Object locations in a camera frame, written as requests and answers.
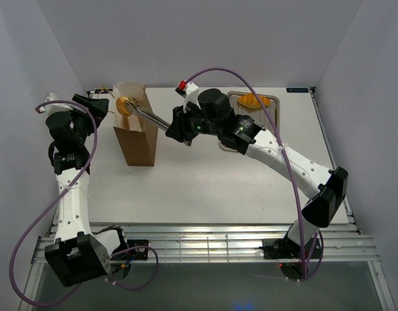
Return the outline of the metal tongs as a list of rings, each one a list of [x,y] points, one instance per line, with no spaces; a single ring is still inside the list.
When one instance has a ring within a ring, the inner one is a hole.
[[[158,115],[154,114],[154,112],[150,111],[148,108],[142,106],[138,101],[136,101],[133,97],[120,97],[125,110],[132,115],[136,115],[137,117],[148,121],[149,123],[156,126],[158,129],[164,131],[167,137],[170,137],[176,141],[184,143],[186,146],[191,146],[191,141],[183,138],[179,133],[178,125],[173,121],[172,123],[168,123],[164,119],[160,118]]]

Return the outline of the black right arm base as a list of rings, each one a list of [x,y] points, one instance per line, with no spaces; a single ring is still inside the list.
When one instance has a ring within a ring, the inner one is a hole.
[[[305,245],[305,256],[307,257],[311,250],[311,258],[319,259],[322,246],[316,240],[313,245],[314,238],[311,238]],[[266,238],[262,240],[259,249],[263,252],[264,259],[300,259],[300,246],[289,240],[288,238]]]

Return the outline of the small round fake bun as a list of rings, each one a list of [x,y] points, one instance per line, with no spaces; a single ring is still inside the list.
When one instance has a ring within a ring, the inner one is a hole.
[[[127,97],[118,97],[116,100],[116,109],[124,117],[130,117],[131,112],[126,108],[126,104],[128,102]]]

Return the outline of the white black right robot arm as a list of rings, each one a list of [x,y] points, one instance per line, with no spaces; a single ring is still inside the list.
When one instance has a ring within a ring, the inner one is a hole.
[[[184,104],[173,109],[166,136],[190,144],[199,134],[213,135],[229,149],[255,159],[291,182],[309,199],[281,241],[271,246],[277,257],[299,257],[320,228],[331,223],[346,196],[348,172],[342,167],[319,165],[292,148],[281,146],[275,136],[248,115],[234,112],[219,89],[199,91],[195,86],[176,89]]]

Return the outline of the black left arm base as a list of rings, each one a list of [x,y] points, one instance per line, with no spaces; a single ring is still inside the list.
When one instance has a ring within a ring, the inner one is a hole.
[[[118,258],[122,260],[147,260],[148,250],[145,246],[149,246],[149,240],[127,240],[126,248],[133,248],[135,246],[139,246],[139,248],[127,251],[119,255]]]

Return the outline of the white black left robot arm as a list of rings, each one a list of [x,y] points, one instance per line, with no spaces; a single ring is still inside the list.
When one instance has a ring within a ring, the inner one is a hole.
[[[85,141],[107,116],[109,101],[81,95],[72,99],[87,111],[55,103],[46,107],[45,121],[53,139],[51,164],[62,196],[54,243],[45,248],[45,259],[65,287],[110,274],[111,257],[121,259],[129,251],[119,226],[92,233],[89,223],[91,153]]]

